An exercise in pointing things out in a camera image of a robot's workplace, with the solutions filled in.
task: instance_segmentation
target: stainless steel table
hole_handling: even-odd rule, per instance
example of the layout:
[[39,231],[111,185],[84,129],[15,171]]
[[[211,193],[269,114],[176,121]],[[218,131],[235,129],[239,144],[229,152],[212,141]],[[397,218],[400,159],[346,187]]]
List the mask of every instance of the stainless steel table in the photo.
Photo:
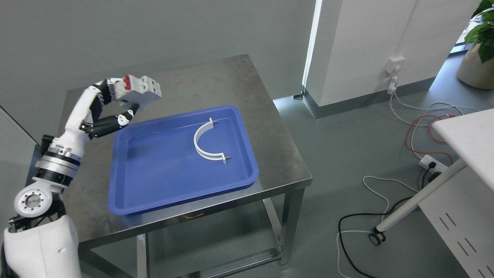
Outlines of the stainless steel table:
[[[228,262],[191,277],[221,277],[260,264],[290,257],[305,187],[312,176],[269,97],[248,55],[206,62],[149,75],[161,84],[163,99],[140,109],[133,122],[146,121],[219,105],[236,106],[242,115],[259,166],[255,183],[239,191],[168,207],[139,215],[119,217],[107,208],[113,135],[94,139],[85,147],[81,167],[64,192],[67,213],[79,232],[80,258],[100,270],[130,277],[90,248],[137,236],[138,276],[149,273],[147,232],[263,200],[278,246]],[[67,92],[59,134],[83,88]],[[122,112],[116,104],[103,116]],[[270,197],[285,194],[281,223]]]

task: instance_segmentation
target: plant pot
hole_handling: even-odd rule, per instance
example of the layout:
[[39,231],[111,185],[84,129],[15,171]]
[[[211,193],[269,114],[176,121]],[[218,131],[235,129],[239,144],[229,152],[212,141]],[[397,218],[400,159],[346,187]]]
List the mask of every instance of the plant pot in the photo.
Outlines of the plant pot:
[[480,62],[479,44],[474,44],[466,53],[456,76],[462,82],[477,89],[494,89],[494,59],[485,63]]

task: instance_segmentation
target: caster wheel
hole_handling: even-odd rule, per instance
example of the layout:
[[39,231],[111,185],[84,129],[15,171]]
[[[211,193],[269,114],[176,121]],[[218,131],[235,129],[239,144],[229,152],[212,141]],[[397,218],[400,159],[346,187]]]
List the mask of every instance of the caster wheel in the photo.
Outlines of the caster wheel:
[[375,246],[381,245],[381,243],[386,241],[386,237],[384,236],[383,233],[370,233],[369,234],[369,240],[374,244]]
[[369,234],[369,240],[374,244],[375,246],[381,245],[382,241],[381,239],[374,233]]

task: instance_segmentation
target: desk leg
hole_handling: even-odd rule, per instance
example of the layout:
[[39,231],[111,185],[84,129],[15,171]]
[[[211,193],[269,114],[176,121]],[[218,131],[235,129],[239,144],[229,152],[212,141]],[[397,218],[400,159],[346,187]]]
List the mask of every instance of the desk leg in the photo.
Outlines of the desk leg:
[[119,269],[91,250],[79,251],[79,259],[86,263],[85,265],[81,264],[81,271],[84,273],[89,273],[89,269],[85,268],[94,268],[110,277],[132,278],[132,276],[125,273],[123,270]]
[[149,277],[149,246],[148,234],[143,233],[137,238],[137,278]]
[[395,225],[398,221],[407,216],[415,208],[418,203],[429,196],[432,192],[438,189],[441,185],[447,182],[452,176],[458,173],[460,170],[466,167],[466,163],[462,159],[458,159],[453,165],[447,168],[442,174],[440,174],[435,180],[428,184],[424,189],[419,191],[410,200],[406,201],[399,209],[390,214],[383,222],[374,228],[374,233],[381,234]]
[[291,247],[293,245],[293,238],[295,237],[295,229],[297,228],[298,215],[300,213],[300,207],[302,206],[304,190],[305,188],[301,188],[285,193],[281,230],[281,244],[283,251],[283,256],[280,261],[281,265],[288,263],[290,259]]

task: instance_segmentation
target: white desk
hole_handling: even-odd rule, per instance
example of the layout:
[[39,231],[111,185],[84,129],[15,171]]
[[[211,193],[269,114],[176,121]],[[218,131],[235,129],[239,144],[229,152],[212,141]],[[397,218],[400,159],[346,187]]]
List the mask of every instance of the white desk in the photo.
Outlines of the white desk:
[[433,128],[466,167],[419,206],[470,277],[494,278],[494,109]]

